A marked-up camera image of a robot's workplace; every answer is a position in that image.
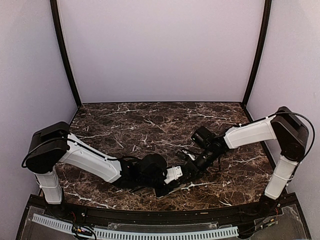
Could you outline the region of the grey remote control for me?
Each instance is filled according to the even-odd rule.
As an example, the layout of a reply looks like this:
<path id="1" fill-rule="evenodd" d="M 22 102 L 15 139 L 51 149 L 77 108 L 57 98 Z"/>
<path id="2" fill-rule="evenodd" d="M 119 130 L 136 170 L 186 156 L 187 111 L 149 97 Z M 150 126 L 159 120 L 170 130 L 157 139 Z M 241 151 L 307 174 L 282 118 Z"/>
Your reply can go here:
<path id="1" fill-rule="evenodd" d="M 188 185 L 187 184 L 182 184 L 182 185 L 180 185 L 180 186 L 178 186 L 178 187 L 175 187 L 173 190 L 171 190 L 169 193 L 171 194 L 171 193 L 174 193 L 174 192 L 176 192 L 176 191 L 179 191 L 179 190 L 181 190 L 181 189 L 183 189 L 183 188 L 185 188 L 185 187 L 187 187 Z"/>

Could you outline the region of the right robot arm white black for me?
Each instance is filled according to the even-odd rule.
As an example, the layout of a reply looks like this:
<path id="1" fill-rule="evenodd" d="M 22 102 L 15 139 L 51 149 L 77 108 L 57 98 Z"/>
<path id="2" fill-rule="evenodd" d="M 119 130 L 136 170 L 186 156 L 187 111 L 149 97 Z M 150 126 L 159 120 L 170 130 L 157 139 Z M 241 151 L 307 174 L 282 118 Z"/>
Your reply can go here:
<path id="1" fill-rule="evenodd" d="M 306 126 L 301 120 L 308 121 L 302 114 L 282 106 L 275 113 L 252 121 L 238 124 L 214 135 L 206 127 L 198 128 L 191 139 L 203 150 L 196 158 L 191 158 L 192 166 L 198 172 L 205 171 L 212 163 L 229 150 L 264 141 L 277 141 L 280 147 L 279 161 L 267 184 L 262 201 L 255 205 L 255 213 L 266 217 L 275 208 L 283 189 L 292 180 L 300 163 L 309 154 L 314 142 L 309 135 L 315 135 L 313 124 Z"/>

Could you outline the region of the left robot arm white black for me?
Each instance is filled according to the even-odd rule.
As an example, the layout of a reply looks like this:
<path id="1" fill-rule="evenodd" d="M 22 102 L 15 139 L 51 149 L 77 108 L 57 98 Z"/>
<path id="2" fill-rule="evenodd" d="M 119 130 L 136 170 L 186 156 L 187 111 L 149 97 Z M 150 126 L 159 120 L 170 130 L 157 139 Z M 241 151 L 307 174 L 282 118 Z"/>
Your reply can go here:
<path id="1" fill-rule="evenodd" d="M 33 172 L 51 210 L 67 218 L 70 206 L 55 170 L 57 163 L 67 163 L 85 170 L 121 189 L 153 188 L 161 198 L 186 186 L 187 171 L 181 166 L 168 167 L 159 154 L 119 158 L 106 155 L 79 140 L 68 123 L 60 121 L 35 132 L 21 166 Z"/>

